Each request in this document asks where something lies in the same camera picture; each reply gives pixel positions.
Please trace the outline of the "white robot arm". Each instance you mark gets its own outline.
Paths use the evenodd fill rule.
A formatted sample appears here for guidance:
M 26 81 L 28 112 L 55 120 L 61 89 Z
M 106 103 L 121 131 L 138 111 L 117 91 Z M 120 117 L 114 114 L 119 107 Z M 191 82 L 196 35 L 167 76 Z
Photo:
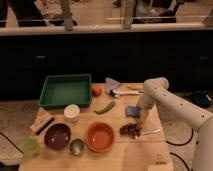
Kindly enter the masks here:
M 213 113 L 172 94 L 168 88 L 169 82 L 165 77 L 148 79 L 143 83 L 143 93 L 137 102 L 139 123 L 143 124 L 154 103 L 160 102 L 198 133 L 192 170 L 213 171 Z

